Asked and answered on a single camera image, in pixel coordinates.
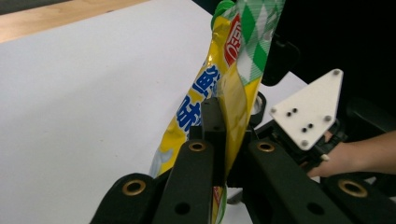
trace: green striped pattern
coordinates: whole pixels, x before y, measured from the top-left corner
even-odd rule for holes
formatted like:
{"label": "green striped pattern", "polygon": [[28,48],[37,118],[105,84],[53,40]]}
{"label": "green striped pattern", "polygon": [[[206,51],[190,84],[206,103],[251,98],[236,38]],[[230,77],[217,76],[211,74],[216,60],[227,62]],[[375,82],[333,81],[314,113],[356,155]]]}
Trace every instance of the green striped pattern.
{"label": "green striped pattern", "polygon": [[222,14],[222,17],[231,20],[238,13],[237,7],[230,7]]}
{"label": "green striped pattern", "polygon": [[237,67],[246,86],[262,77],[285,0],[238,0],[242,40]]}

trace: plastic packaging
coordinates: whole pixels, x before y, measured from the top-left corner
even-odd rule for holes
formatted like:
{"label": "plastic packaging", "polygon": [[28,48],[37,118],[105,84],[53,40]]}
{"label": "plastic packaging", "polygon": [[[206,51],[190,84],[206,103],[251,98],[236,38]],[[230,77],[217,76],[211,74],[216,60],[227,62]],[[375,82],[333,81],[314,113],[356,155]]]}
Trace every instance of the plastic packaging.
{"label": "plastic packaging", "polygon": [[[284,0],[221,1],[211,22],[212,40],[205,62],[166,129],[151,164],[153,177],[173,167],[192,125],[201,123],[201,102],[218,97],[227,128],[225,171],[242,144],[271,40]],[[212,223],[220,223],[226,188],[214,187]]]}

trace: screw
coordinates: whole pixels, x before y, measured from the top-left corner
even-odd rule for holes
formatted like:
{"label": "screw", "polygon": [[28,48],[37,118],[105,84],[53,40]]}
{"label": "screw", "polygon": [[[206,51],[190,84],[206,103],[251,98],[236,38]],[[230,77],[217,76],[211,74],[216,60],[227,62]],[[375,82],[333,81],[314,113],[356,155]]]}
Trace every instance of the screw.
{"label": "screw", "polygon": [[330,115],[327,115],[324,117],[324,121],[326,121],[326,122],[329,122],[331,120],[332,120],[332,116],[330,116]]}
{"label": "screw", "polygon": [[330,157],[329,157],[327,154],[321,155],[320,158],[321,158],[323,161],[329,161],[329,160],[330,160]]}
{"label": "screw", "polygon": [[301,142],[301,145],[302,145],[303,147],[306,147],[306,146],[308,146],[308,141],[306,141],[306,140],[303,140],[303,141]]}

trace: white table surface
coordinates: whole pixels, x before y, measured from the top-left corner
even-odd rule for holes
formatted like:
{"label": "white table surface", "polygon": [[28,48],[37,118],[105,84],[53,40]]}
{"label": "white table surface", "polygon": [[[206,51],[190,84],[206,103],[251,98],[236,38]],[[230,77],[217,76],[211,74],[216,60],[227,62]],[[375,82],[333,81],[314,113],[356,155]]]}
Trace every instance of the white table surface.
{"label": "white table surface", "polygon": [[[210,20],[192,1],[152,0],[0,44],[0,223],[89,223],[117,179],[147,174]],[[267,109],[304,85],[262,86]],[[251,221],[239,204],[223,223]]]}

